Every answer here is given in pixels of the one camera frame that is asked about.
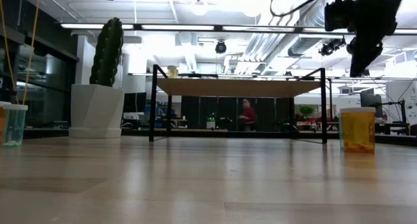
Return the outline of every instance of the green plant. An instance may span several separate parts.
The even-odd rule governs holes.
[[[123,46],[122,22],[110,19],[98,35],[94,64],[91,68],[90,84],[112,87]]]
[[[298,106],[298,110],[303,117],[309,117],[311,114],[314,113],[314,107],[308,105],[300,105]]]

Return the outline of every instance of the white ceiling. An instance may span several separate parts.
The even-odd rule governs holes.
[[[41,0],[41,9],[58,21],[104,23],[109,18],[119,17],[124,23],[184,23],[184,24],[257,24],[258,17],[249,17],[244,11],[256,8],[268,9],[270,0],[202,0],[208,2],[208,12],[204,16],[195,15],[192,5],[195,0]],[[414,5],[417,0],[403,0],[397,15],[400,27],[417,27],[417,13]],[[162,65],[184,62],[184,51],[174,46],[175,33],[126,32],[126,36],[141,36],[147,52],[158,59]],[[248,33],[198,33],[198,37],[225,40],[228,53],[243,53],[250,43],[252,34]],[[306,72],[325,67],[329,70],[344,71],[350,67],[351,59],[343,48],[329,57],[321,57],[317,51],[321,45],[311,48],[305,57],[295,64]],[[384,46],[393,49],[417,48],[417,36],[395,36],[386,38]],[[223,64],[225,55],[214,52],[214,45],[205,44],[195,48],[197,62]],[[384,70],[384,59],[370,66],[370,70]]]

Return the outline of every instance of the monitor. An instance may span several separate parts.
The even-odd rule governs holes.
[[[377,112],[375,113],[375,117],[382,117],[382,98],[378,94],[370,94],[365,91],[360,93],[360,106],[361,107],[374,107]]]
[[[146,92],[124,94],[123,113],[145,112]]]

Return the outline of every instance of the person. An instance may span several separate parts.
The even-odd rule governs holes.
[[[243,115],[239,116],[239,119],[243,120],[243,131],[255,131],[256,115],[247,99],[243,100],[243,110]]]

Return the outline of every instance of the ceiling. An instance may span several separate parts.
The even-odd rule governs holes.
[[[270,0],[201,0],[207,6],[195,5],[196,0],[41,0],[40,7],[43,11],[61,22],[79,23],[105,23],[109,18],[118,17],[123,23],[183,23],[183,24],[229,24],[229,25],[295,25],[298,21],[296,16],[302,17],[309,15],[308,10],[319,7],[319,3],[307,8],[305,12],[298,13],[294,18],[284,18],[283,21],[274,19],[269,13]],[[274,3],[275,11],[286,12],[305,0],[277,0]],[[413,6],[417,0],[403,0],[397,14],[399,27],[417,27],[417,13]],[[207,10],[202,16],[198,12]],[[146,47],[147,54],[153,61],[158,61],[160,65],[178,65],[187,63],[186,54],[192,53],[196,63],[216,63],[225,64],[225,59],[230,56],[238,55],[247,58],[249,61],[254,59],[259,65],[266,63],[267,68],[263,72],[270,71],[272,75],[282,75],[286,70],[291,70],[293,74],[306,74],[312,69],[320,67],[327,68],[333,76],[345,74],[349,69],[351,58],[345,51],[340,49],[333,55],[322,57],[318,54],[318,49],[324,41],[329,38],[318,39],[310,46],[303,56],[294,58],[286,57],[288,47],[282,45],[286,37],[259,36],[250,33],[197,33],[200,38],[211,38],[213,42],[198,43],[193,49],[184,50],[181,46],[175,45],[175,32],[145,32],[138,31],[125,32],[125,36],[140,36],[142,43]],[[214,51],[216,41],[224,40],[227,45],[227,52],[219,55]],[[402,55],[405,51],[417,49],[417,37],[415,36],[393,36],[384,40],[384,55],[379,57],[370,67],[371,75],[384,75],[386,63],[390,62],[395,56]],[[239,72],[248,73],[257,69],[254,65],[246,68],[240,65]]]

